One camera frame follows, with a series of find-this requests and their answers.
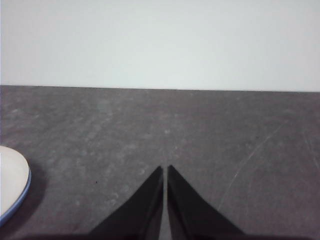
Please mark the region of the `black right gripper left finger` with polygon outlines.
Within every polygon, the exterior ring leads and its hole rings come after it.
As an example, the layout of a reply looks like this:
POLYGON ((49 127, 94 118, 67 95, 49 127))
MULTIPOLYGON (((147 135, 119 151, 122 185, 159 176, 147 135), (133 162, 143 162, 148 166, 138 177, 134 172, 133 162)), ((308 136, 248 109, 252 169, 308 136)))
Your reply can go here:
POLYGON ((90 237, 158 237, 164 206, 164 171, 157 167, 137 191, 98 224, 90 237))

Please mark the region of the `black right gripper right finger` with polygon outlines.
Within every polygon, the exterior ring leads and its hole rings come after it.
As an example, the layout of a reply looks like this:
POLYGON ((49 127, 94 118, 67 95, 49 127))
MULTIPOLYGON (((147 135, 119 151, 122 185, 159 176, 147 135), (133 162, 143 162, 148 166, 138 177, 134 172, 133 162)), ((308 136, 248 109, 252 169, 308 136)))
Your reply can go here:
POLYGON ((167 207, 173 237, 244 236, 244 232, 208 204, 173 165, 167 170, 167 207))

